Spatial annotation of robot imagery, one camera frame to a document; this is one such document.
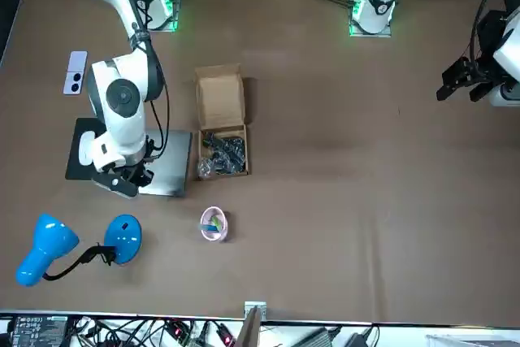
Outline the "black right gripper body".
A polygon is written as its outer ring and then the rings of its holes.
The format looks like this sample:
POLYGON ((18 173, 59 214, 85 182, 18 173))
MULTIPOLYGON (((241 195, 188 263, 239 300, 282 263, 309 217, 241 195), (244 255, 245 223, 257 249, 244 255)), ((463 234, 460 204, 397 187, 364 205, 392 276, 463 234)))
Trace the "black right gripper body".
POLYGON ((136 179, 136 170, 139 167, 146 167, 146 164, 148 163, 147 158, 143 158, 140 162, 131 165, 131 166, 124 166, 121 168, 120 175, 123 179, 136 179))

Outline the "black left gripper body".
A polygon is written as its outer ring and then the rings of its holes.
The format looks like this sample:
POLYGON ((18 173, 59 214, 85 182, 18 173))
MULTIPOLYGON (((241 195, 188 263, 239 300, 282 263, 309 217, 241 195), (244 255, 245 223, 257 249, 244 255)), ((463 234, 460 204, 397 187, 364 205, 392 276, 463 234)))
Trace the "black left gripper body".
POLYGON ((493 57, 501 43, 507 19, 506 11, 491 10, 477 23, 475 31, 479 54, 475 54, 475 40, 471 38, 469 85, 495 85, 507 78, 506 72, 493 57))

